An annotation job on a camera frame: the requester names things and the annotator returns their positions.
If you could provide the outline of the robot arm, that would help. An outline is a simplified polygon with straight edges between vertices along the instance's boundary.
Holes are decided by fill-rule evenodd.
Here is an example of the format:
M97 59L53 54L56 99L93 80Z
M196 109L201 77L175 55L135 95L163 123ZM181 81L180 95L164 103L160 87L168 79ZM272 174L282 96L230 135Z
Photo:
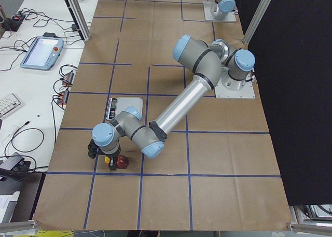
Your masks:
M133 106L125 108L109 122L97 124L88 144L89 158L103 155L110 170L127 168L129 160L121 155L119 144L124 136L146 157L155 158L163 151L168 133L207 92L213 91L219 81L226 89L239 91L256 61L249 50L236 49L222 39L208 45L190 35L178 40L173 58L192 71L191 83L148 126L141 123L142 115Z
M214 0L214 13L216 16L226 16L236 7L236 0Z

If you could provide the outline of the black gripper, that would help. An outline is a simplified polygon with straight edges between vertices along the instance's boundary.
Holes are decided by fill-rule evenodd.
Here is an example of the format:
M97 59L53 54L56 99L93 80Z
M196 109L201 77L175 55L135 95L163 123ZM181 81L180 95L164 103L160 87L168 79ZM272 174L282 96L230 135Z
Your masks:
M112 150L104 150L100 146L98 146L93 139L90 140L88 144L88 157L94 159L97 155L104 155L109 157L108 168L111 171L117 170L117 160L120 155L121 147L119 142L117 142L116 146Z

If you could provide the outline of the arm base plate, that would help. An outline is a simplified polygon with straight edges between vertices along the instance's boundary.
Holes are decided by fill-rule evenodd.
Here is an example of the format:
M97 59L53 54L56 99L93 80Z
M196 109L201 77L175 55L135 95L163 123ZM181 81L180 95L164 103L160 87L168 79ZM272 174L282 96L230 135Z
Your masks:
M253 83L250 81L250 73L242 81L232 79L228 74L228 68L223 67L222 75L215 86L217 99L254 99Z
M221 12L215 2L203 2L203 9L205 22L236 22L236 16L233 11L228 13Z

